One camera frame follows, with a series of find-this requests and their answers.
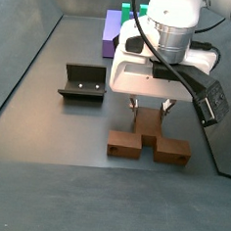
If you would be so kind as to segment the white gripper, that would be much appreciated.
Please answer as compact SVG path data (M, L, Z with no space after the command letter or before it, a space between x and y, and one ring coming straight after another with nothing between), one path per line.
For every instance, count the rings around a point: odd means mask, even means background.
M192 27L165 26L147 16L139 18L139 22L150 43L167 63L194 66L209 74L216 56L209 51L190 48L190 39L194 31ZM131 94L129 108L134 117L137 117L138 111L138 99L135 95L170 98L162 102L161 119L164 119L176 104L176 100L190 102L192 96L179 81L153 78L151 60L156 57L147 44L138 54L126 51L126 41L139 35L135 20L127 21L121 26L109 85L114 92Z

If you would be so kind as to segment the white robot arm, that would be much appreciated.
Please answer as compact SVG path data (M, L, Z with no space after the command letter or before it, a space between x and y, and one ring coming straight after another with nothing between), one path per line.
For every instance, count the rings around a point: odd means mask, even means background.
M209 77L216 57L191 47L199 12L206 0L150 0L120 29L110 87L115 92L191 101L203 126L215 121Z

